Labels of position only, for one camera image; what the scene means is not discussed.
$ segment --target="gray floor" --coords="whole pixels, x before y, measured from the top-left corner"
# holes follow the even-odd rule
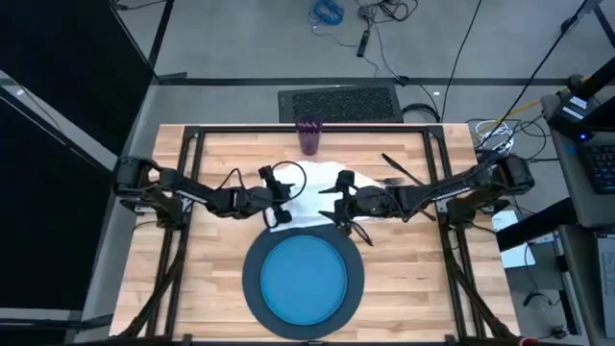
[[[127,0],[138,5],[145,2]],[[338,27],[317,28],[333,33],[342,42],[356,44],[364,29],[352,0],[340,1],[346,9]],[[469,24],[476,0],[421,1],[416,13],[404,23],[381,25],[384,54],[395,72],[410,77],[449,77],[455,54]],[[554,42],[559,24],[570,16],[579,0],[484,1],[459,59],[456,76],[468,78],[527,78]],[[311,1],[289,0],[177,0],[160,52],[159,74],[186,71],[199,78],[370,77],[374,68],[355,57],[355,49],[337,45],[331,37],[310,32]],[[152,46],[163,5],[121,12],[120,15],[147,56]],[[604,1],[603,11],[615,25],[615,1]],[[565,78],[572,73],[590,74],[610,59],[615,49],[593,14],[586,15],[553,52],[539,77]],[[385,70],[378,41],[372,35],[367,57]],[[135,133],[134,154],[151,154],[156,128],[161,123],[275,123],[277,92],[282,89],[318,86],[153,86]],[[443,86],[426,86],[442,109]],[[533,86],[518,104],[554,93],[559,86]],[[520,92],[519,86],[453,86],[449,91],[446,122],[501,116]],[[416,86],[397,87],[402,106],[429,102]],[[615,94],[607,88],[602,98]],[[516,118],[530,120],[533,108]],[[430,121],[421,113],[409,113],[406,122]],[[542,139],[517,135],[514,152],[528,157]],[[548,140],[540,158],[554,157]],[[518,201],[538,211],[568,196],[557,162],[531,166],[536,188]],[[557,278],[548,248],[536,251],[539,277]],[[508,273],[523,335],[544,336],[561,324],[561,307],[549,308],[521,302],[531,290],[527,273]]]

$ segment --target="blue plate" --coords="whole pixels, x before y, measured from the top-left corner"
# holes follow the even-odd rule
[[[344,261],[325,240],[297,235],[278,244],[260,271],[265,304],[283,321],[310,326],[329,318],[346,295]]]

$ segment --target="butcher block tabletop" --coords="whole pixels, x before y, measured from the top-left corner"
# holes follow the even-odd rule
[[[187,126],[160,126],[152,156],[158,164],[177,168]],[[376,128],[379,125],[362,126]],[[467,125],[445,124],[442,127],[453,173],[476,164]],[[438,177],[441,179],[443,173],[437,141],[433,139],[431,143]],[[278,161],[335,161],[372,180],[404,177],[381,158],[381,153],[386,153],[419,180],[426,183],[430,181],[425,146],[420,134],[323,133],[317,154],[307,157],[301,153],[296,134],[267,131],[206,133],[198,181],[216,187],[231,170],[239,168],[246,186],[262,185],[258,169]],[[193,157],[194,145],[191,145],[186,176],[190,174]],[[406,178],[404,184],[413,185],[413,182]],[[230,178],[226,186],[229,185],[239,185],[236,175]],[[434,206],[426,211],[435,214]],[[136,222],[151,220],[155,220],[155,216],[147,214],[139,217]],[[455,334],[455,319],[437,223],[421,213],[417,213],[407,223],[398,219],[371,219],[360,223],[374,242],[374,246],[370,247],[356,234],[351,235],[363,259],[363,297],[348,324],[322,339],[443,341],[445,334]],[[475,223],[482,227],[492,227],[491,218],[486,215],[477,216]],[[260,325],[250,312],[243,295],[241,275],[245,256],[263,229],[260,214],[247,220],[222,219],[195,204],[174,339],[192,334],[194,340],[286,340]],[[135,229],[111,334],[118,334],[127,328],[150,297],[163,234],[164,230],[156,228],[155,223],[151,222]],[[480,295],[510,330],[518,334],[517,319],[496,237],[479,229],[467,230],[466,234]],[[450,234],[450,238],[455,247],[454,233]],[[171,257],[174,256],[178,239],[179,234],[174,238]],[[459,291],[468,333],[473,334],[469,303],[461,287]],[[157,334],[162,334],[167,303],[168,292],[160,305]]]

